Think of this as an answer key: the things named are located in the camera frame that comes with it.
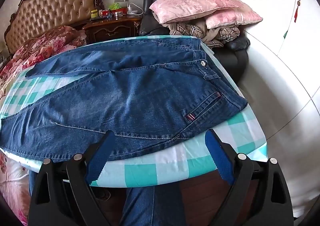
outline white cable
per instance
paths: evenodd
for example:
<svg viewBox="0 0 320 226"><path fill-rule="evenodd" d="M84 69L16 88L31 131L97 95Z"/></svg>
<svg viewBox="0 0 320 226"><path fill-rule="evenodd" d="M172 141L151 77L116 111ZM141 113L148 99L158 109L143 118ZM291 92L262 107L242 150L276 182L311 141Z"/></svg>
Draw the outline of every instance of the white cable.
<svg viewBox="0 0 320 226"><path fill-rule="evenodd" d="M136 4L134 4L134 3L129 3L129 5L131 5L131 4L133 4L133 5L135 5L137 8L140 8L140 7L138 7ZM142 13L141 14L135 14L135 13L133 13L132 12L132 14L134 14L135 16L140 16L140 15L142 15L143 13L144 13L144 11L143 11L143 9L142 8L140 8L141 10L142 10Z"/></svg>

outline silver screw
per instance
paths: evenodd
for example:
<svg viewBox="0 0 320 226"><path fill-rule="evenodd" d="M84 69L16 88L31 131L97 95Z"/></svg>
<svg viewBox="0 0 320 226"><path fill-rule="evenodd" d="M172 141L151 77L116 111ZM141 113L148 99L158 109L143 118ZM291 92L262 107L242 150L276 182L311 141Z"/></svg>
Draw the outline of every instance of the silver screw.
<svg viewBox="0 0 320 226"><path fill-rule="evenodd" d="M45 158L45 159L43 160L43 164L44 164L44 165L47 165L47 164L49 164L50 162L51 162L50 158Z"/></svg>
<svg viewBox="0 0 320 226"><path fill-rule="evenodd" d="M274 165L275 165L276 163L278 163L278 161L277 161L275 158L273 158L273 157L270 158L270 162L273 163Z"/></svg>
<svg viewBox="0 0 320 226"><path fill-rule="evenodd" d="M243 153L238 154L238 158L241 160L245 160L247 158L247 156Z"/></svg>
<svg viewBox="0 0 320 226"><path fill-rule="evenodd" d="M75 156L73 157L74 160L80 160L82 158L81 154L75 154Z"/></svg>

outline black leather chair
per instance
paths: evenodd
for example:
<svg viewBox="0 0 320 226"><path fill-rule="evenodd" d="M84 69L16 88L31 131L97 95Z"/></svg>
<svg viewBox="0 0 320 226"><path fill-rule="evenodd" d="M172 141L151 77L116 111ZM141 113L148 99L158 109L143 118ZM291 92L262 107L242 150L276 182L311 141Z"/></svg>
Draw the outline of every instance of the black leather chair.
<svg viewBox="0 0 320 226"><path fill-rule="evenodd" d="M151 9L149 7L156 0L143 0L143 16L140 25L139 35L169 35L169 29L163 27L154 18ZM248 48L248 40L242 36L237 39L242 39L241 43L235 47L225 46L223 48L213 48L214 56L222 64L231 78L237 83L244 73L244 70L248 64L248 54L246 49Z"/></svg>

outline wooden floor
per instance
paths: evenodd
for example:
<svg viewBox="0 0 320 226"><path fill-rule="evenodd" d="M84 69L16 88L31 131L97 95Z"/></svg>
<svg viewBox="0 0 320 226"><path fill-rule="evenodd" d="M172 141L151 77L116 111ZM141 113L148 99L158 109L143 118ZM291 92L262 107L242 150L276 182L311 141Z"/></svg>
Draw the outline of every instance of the wooden floor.
<svg viewBox="0 0 320 226"><path fill-rule="evenodd" d="M181 181L180 188L187 225L207 226L228 193L229 185L220 178L218 171L213 171ZM253 181L238 222L243 222L246 218L255 189L256 183ZM108 201L98 202L112 226L118 226L126 197L125 189L108 188L108 190L111 198Z"/></svg>

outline hanging tassel ornament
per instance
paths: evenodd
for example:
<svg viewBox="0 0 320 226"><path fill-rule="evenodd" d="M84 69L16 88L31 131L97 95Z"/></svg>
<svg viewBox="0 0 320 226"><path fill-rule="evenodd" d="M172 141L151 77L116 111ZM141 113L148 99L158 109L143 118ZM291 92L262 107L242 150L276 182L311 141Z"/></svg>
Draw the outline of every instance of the hanging tassel ornament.
<svg viewBox="0 0 320 226"><path fill-rule="evenodd" d="M301 0L298 0L297 2L297 9L296 9L296 13L294 14L294 22L296 23L297 22L297 17L298 17L298 8L299 6L301 5Z"/></svg>

